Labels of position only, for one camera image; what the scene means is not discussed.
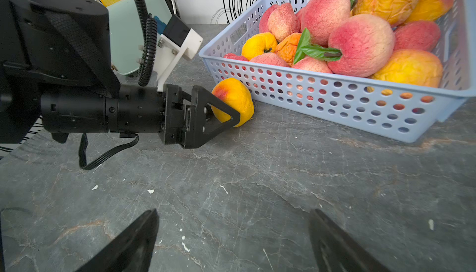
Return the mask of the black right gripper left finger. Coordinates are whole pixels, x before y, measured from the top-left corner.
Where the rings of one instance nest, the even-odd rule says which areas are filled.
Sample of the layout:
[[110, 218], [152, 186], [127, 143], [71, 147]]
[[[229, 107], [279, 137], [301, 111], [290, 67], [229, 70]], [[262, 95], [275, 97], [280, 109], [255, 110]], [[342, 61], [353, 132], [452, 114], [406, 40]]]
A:
[[147, 210], [79, 272], [147, 272], [159, 230], [157, 210]]

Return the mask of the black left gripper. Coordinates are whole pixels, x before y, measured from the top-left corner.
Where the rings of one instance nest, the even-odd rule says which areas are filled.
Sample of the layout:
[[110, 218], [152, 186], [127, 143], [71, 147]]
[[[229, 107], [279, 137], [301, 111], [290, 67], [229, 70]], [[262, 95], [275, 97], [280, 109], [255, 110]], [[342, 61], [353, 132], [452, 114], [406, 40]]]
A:
[[[133, 138], [151, 133], [158, 134], [164, 144], [184, 149], [200, 148], [240, 122], [238, 111], [202, 86], [194, 86], [190, 95], [170, 84], [164, 92], [122, 85], [116, 98], [80, 87], [59, 87], [44, 92], [40, 105], [44, 128], [54, 136], [120, 133]], [[213, 108], [230, 118], [220, 122]]]

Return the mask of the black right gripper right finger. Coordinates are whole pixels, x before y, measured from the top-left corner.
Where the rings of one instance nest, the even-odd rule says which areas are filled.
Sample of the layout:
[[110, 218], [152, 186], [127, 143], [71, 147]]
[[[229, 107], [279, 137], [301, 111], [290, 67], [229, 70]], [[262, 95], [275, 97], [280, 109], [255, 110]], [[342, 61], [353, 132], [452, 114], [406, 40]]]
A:
[[309, 235], [320, 272], [390, 272], [323, 211], [310, 211]]

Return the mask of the yellow peach with leaf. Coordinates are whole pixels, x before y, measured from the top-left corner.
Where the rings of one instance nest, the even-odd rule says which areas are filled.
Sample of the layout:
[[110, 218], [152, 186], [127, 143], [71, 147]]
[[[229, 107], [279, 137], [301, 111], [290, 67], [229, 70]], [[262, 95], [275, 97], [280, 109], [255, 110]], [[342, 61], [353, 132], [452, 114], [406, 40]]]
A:
[[274, 53], [278, 42], [269, 32], [259, 33], [248, 39], [242, 48], [241, 55], [251, 60], [265, 53]]

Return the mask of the pale pink peach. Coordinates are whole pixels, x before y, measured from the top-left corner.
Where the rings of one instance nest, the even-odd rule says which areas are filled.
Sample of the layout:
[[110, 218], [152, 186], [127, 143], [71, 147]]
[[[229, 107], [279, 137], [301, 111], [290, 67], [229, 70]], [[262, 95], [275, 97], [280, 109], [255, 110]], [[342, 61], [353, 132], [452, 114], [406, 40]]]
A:
[[288, 2], [279, 5], [268, 18], [268, 29], [280, 43], [286, 37], [299, 33], [301, 24], [292, 5]]

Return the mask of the pink peach with leaf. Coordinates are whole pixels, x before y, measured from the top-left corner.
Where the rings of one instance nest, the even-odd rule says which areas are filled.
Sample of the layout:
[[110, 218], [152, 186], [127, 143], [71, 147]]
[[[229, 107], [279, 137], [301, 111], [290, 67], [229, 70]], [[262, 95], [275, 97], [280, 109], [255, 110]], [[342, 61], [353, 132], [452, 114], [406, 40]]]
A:
[[325, 61], [334, 74], [365, 78], [387, 64], [394, 45], [395, 35], [387, 21], [375, 15], [360, 14], [330, 34], [327, 48], [299, 45], [296, 56], [301, 58], [299, 61], [306, 56]]

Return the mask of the orange yellow peach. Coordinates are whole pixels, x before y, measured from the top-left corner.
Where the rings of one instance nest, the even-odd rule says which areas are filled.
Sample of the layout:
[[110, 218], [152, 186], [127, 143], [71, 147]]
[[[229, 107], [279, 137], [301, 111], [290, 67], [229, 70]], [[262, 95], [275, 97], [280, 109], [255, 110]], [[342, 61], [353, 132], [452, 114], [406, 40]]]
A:
[[440, 59], [428, 51], [394, 51], [388, 63], [370, 78], [378, 81], [438, 88], [443, 76]]

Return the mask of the red orange peach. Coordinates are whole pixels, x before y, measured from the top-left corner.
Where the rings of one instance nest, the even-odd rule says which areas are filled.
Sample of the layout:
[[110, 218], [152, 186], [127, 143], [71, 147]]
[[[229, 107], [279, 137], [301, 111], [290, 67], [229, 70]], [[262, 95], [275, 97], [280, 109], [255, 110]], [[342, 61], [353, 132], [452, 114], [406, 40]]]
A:
[[292, 68], [313, 72], [333, 73], [325, 61], [317, 60], [310, 56], [304, 57], [301, 61], [294, 64]]

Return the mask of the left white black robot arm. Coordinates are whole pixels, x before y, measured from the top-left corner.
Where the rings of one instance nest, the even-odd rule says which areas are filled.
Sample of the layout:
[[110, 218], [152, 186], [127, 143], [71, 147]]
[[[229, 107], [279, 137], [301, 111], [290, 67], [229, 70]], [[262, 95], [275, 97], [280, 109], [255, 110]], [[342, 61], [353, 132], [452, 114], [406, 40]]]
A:
[[132, 148], [141, 133], [199, 148], [239, 124], [238, 111], [211, 92], [168, 84], [202, 38], [176, 15], [162, 34], [145, 0], [134, 0], [144, 46], [138, 83], [112, 70], [110, 22], [94, 0], [1, 0], [1, 142], [20, 143], [37, 120], [58, 143], [82, 135], [78, 156], [92, 170]]

